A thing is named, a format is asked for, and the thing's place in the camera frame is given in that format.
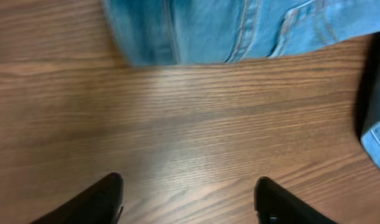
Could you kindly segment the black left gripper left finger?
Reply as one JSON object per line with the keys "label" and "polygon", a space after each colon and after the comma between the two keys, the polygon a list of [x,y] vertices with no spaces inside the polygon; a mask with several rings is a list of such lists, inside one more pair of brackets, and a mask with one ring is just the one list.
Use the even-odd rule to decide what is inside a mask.
{"label": "black left gripper left finger", "polygon": [[123,211],[124,181],[112,172],[33,224],[116,224]]}

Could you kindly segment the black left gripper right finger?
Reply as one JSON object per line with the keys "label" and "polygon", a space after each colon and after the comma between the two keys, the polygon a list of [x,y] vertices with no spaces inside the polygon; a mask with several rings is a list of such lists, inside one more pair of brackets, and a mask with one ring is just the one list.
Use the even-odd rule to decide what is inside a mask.
{"label": "black left gripper right finger", "polygon": [[254,209],[260,224],[336,224],[268,177],[256,183]]}

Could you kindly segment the blue denim jeans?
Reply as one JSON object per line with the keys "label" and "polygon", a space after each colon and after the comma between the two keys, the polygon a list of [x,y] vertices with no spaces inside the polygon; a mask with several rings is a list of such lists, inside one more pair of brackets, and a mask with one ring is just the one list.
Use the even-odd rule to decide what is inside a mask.
{"label": "blue denim jeans", "polygon": [[106,0],[133,65],[233,63],[305,54],[380,32],[380,0]]}

